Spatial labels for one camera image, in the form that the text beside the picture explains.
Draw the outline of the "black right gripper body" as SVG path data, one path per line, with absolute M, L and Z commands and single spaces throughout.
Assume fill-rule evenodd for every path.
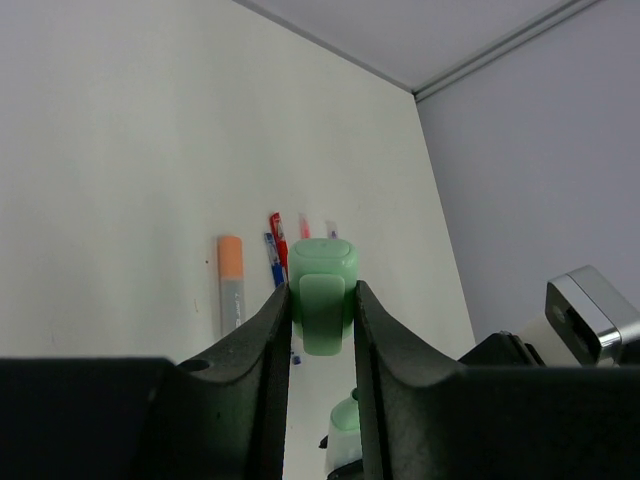
M 545 366 L 531 343 L 507 331 L 489 335 L 463 355 L 459 362 L 466 366 L 480 367 Z

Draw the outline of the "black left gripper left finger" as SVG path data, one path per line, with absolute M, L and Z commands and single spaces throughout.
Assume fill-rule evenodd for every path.
M 291 300 L 278 287 L 241 327 L 164 358 L 5 358 L 5 479 L 279 479 Z

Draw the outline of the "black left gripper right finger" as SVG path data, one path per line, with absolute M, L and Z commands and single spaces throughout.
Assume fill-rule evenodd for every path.
M 355 363 L 368 479 L 635 479 L 639 370 L 468 365 L 359 282 Z

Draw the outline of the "green highlighter pen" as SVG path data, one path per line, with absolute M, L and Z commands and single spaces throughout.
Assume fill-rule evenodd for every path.
M 339 468 L 362 460 L 358 392 L 335 405 L 329 415 L 328 433 L 319 443 L 325 453 L 324 470 L 327 475 Z

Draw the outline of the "blue gel pen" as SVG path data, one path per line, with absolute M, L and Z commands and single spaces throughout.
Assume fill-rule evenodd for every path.
M 267 248 L 267 255 L 270 264 L 272 279 L 275 287 L 279 287 L 286 282 L 286 274 L 284 267 L 280 261 L 280 256 L 277 250 L 275 237 L 270 232 L 263 234 L 264 242 Z M 301 356 L 295 350 L 294 345 L 290 348 L 290 360 L 293 366 L 299 366 L 301 364 Z

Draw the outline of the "orange highlighter pen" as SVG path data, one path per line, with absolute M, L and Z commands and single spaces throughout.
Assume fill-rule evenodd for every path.
M 217 239 L 217 266 L 222 336 L 246 320 L 243 243 L 237 236 Z

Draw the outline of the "green highlighter cap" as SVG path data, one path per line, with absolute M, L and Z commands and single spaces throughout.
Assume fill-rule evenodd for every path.
M 334 356 L 352 332 L 359 253 L 342 239 L 309 238 L 288 253 L 294 332 L 311 356 Z

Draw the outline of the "purple grey marker pen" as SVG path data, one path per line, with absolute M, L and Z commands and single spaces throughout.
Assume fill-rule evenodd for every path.
M 326 222 L 326 228 L 327 228 L 327 237 L 329 239 L 338 239 L 339 238 L 337 224 L 334 221 L 327 221 Z

